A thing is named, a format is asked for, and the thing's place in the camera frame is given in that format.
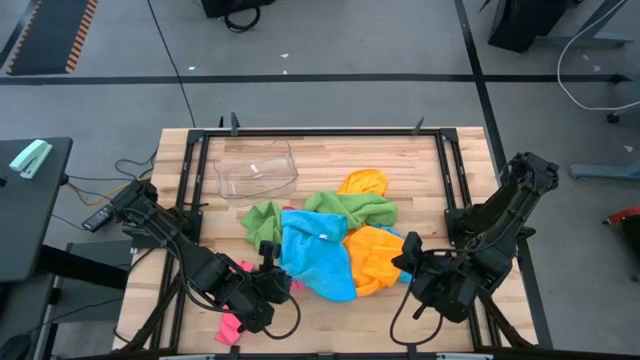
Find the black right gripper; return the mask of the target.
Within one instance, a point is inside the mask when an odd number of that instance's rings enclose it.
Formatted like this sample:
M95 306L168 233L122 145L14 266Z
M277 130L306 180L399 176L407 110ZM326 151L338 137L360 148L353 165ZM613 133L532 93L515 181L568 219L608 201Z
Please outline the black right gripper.
M470 255L462 250L445 250L442 254L410 250L391 260L396 268L412 274L411 293L421 303L412 314L413 319L419 319L427 308L454 323L468 318L481 285Z

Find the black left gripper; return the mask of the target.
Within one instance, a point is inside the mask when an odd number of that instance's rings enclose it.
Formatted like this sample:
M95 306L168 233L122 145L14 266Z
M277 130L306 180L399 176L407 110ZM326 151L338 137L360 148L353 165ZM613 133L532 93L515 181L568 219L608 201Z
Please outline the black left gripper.
M274 304L290 298L291 277L280 268L259 268L242 281L236 304L240 332L258 333L272 324Z

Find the green microfiber towel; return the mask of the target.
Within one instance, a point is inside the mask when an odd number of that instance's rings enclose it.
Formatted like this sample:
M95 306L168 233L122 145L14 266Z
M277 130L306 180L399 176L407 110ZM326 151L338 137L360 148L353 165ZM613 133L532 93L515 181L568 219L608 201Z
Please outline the green microfiber towel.
M321 191L306 200L304 209L343 215L349 229L365 224L392 226L398 218L397 205L377 194L338 194Z
M282 243L281 207L274 201L254 205L242 218L241 225L246 229L246 241L256 250L263 241Z

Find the orange microfiber towel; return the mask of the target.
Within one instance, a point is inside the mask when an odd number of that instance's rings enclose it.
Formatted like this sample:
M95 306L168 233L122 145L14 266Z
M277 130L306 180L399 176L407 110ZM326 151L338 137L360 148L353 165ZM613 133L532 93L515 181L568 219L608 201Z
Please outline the orange microfiber towel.
M343 240L351 261L352 277L358 297L365 297L384 287L373 274L372 250L375 245L374 226L361 226L351 230Z
M376 194L384 196L389 185L379 169L363 169L349 174L337 190L338 194Z

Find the clear plastic bin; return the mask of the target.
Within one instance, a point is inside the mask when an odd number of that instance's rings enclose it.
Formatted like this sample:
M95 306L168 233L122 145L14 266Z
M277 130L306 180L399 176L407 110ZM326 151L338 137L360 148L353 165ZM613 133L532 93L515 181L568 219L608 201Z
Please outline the clear plastic bin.
M291 144L232 142L214 151L218 194L235 207L284 198L297 190L299 172Z

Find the black power adapter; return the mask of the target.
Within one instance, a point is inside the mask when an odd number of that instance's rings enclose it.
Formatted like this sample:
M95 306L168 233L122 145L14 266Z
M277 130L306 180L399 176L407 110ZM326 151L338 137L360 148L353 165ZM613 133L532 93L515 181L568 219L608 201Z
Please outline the black power adapter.
M98 211L96 211L89 218L84 220L81 223L81 228L89 231L91 233L95 233L105 224L107 224L114 215L114 209L111 204L106 204L101 207Z

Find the grey desk foot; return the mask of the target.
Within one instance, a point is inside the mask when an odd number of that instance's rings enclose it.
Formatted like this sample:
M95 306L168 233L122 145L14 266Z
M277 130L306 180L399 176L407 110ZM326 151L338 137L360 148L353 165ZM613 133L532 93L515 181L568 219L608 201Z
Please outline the grey desk foot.
M574 179L640 180L640 161L626 166L573 164L569 166L569 173Z

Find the red upholstered chair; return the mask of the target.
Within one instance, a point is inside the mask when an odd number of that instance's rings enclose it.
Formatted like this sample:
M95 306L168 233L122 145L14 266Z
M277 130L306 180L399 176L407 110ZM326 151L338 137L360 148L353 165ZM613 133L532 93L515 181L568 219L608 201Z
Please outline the red upholstered chair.
M603 225L619 224L623 239L640 261L640 206L613 213L602 220Z

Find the black office desk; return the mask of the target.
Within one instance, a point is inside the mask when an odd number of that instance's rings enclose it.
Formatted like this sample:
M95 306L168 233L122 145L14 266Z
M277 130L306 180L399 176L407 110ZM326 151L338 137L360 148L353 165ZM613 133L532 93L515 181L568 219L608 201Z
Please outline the black office desk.
M32 141L0 140L0 283L24 281L36 269L73 145L69 137L45 141L52 149L26 179L9 164Z

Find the black computer tower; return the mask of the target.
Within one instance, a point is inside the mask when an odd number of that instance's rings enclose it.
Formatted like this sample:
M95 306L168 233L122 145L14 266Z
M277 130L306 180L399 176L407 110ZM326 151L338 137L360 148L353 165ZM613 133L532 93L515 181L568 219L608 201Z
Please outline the black computer tower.
M200 0L208 18L218 18L256 7L268 6L276 0Z
M524 53L539 36L546 36L564 15L567 0L497 0L488 44Z

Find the mint green stapler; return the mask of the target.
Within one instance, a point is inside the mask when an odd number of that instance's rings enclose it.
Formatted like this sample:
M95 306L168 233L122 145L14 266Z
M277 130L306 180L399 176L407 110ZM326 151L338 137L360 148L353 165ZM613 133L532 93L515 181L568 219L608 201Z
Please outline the mint green stapler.
M18 172L22 178L32 179L52 148L53 146L44 140L33 140L12 160L9 168Z

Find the black orange-edged floor mat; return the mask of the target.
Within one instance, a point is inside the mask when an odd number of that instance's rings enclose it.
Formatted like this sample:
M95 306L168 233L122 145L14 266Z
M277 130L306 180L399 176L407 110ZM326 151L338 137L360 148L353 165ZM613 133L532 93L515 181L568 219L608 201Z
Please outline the black orange-edged floor mat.
M73 73L98 0L37 0L6 67L9 76Z

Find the grey desk leg frame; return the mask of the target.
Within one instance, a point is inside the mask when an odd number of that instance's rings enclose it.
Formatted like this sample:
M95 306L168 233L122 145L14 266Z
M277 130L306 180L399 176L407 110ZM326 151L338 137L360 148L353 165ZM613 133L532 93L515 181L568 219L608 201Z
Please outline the grey desk leg frame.
M537 42L551 45L580 45L587 47L612 46L623 47L635 42L627 34L603 32L604 26L616 15L628 0L604 0L574 35L538 36Z

